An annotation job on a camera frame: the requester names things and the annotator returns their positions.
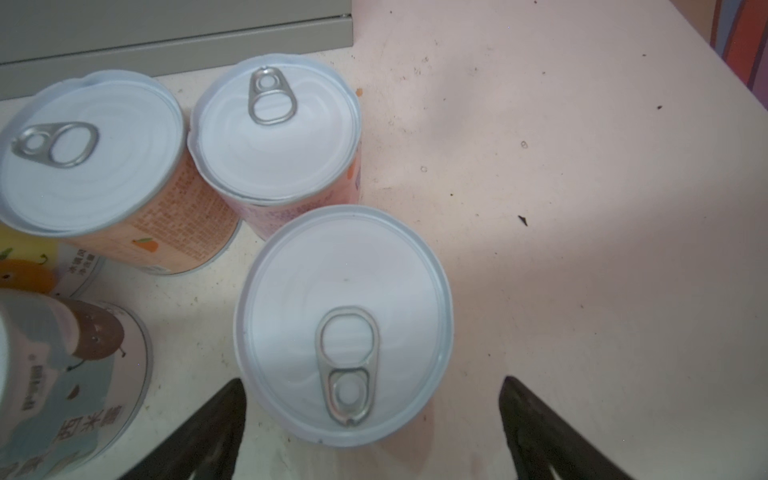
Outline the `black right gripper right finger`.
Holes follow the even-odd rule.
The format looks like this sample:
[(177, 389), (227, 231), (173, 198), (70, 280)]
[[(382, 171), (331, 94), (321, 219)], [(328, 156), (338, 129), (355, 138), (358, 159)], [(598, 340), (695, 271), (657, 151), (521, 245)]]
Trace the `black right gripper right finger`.
[(499, 411), (519, 479), (629, 477), (513, 376), (502, 383)]

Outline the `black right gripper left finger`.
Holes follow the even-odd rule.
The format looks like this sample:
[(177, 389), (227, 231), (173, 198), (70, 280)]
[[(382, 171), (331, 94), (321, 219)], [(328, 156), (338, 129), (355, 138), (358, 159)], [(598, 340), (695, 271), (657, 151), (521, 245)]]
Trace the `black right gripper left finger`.
[(246, 422), (240, 379), (230, 380), (124, 479), (231, 479)]

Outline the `blue label can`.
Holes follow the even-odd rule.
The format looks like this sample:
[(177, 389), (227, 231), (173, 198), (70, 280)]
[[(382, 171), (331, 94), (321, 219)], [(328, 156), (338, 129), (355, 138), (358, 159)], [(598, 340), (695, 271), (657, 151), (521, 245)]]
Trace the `blue label can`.
[(51, 479), (105, 452), (139, 412), (152, 362), (128, 309), (2, 290), (2, 478)]

